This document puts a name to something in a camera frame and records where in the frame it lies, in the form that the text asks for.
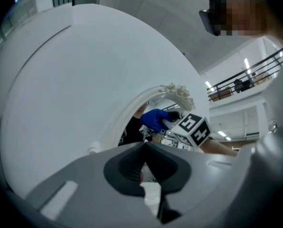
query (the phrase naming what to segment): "white ceiling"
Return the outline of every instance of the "white ceiling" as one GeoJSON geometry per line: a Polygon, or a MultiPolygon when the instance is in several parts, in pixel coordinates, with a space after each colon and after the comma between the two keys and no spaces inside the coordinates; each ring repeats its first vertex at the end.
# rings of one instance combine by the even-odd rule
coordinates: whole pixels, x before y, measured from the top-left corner
{"type": "MultiPolygon", "coordinates": [[[[274,115],[267,104],[264,104],[264,107],[268,125],[272,126],[274,122],[274,115]]],[[[238,111],[217,117],[210,117],[210,126],[212,128],[212,131],[215,133],[214,138],[216,139],[222,139],[222,136],[217,133],[218,131],[223,131],[232,140],[244,139],[245,134],[253,134],[259,132],[256,107],[254,106],[243,111],[238,111]]]]}
{"type": "Polygon", "coordinates": [[[209,0],[119,0],[113,7],[164,35],[185,52],[199,73],[214,67],[232,51],[237,52],[237,48],[248,41],[242,37],[215,37],[206,32],[199,11],[209,8],[209,0]]]}

